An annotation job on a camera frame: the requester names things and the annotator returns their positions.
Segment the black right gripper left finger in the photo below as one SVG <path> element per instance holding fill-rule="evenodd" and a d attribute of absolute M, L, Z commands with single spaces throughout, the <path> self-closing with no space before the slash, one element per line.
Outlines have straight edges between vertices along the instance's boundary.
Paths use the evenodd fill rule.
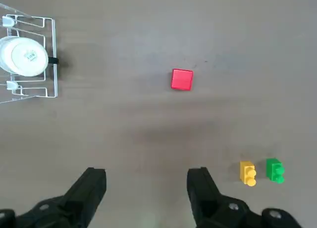
<path fill-rule="evenodd" d="M 106 193 L 106 170 L 89 167 L 61 196 L 37 203 L 16 215 L 1 209 L 2 228 L 87 228 Z"/>

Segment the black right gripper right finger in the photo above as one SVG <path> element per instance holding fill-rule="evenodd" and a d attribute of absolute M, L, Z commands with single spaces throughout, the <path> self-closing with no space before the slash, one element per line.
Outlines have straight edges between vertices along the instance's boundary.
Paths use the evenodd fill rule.
<path fill-rule="evenodd" d="M 187 173 L 187 192 L 198 228 L 300 228 L 288 212 L 266 208 L 256 214 L 242 200 L 223 195 L 206 167 Z"/>

